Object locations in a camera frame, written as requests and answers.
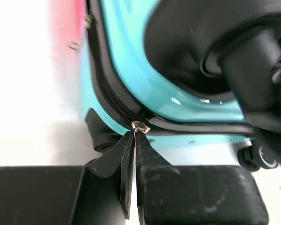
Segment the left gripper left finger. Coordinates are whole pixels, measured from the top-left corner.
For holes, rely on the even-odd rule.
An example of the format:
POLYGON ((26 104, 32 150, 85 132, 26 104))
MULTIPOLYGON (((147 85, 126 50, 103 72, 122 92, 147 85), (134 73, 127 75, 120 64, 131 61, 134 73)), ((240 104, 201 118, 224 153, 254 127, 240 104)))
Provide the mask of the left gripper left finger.
POLYGON ((129 219, 134 134, 77 166, 0 167, 0 225, 123 225, 129 219))

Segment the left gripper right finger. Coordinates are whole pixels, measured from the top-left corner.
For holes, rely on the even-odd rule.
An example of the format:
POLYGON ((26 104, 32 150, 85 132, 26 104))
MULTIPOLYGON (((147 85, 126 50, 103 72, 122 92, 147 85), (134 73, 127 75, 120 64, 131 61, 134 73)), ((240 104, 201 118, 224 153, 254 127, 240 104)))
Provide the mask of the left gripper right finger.
POLYGON ((236 165, 173 166, 135 135, 142 225, 266 225, 269 215, 253 176, 236 165))

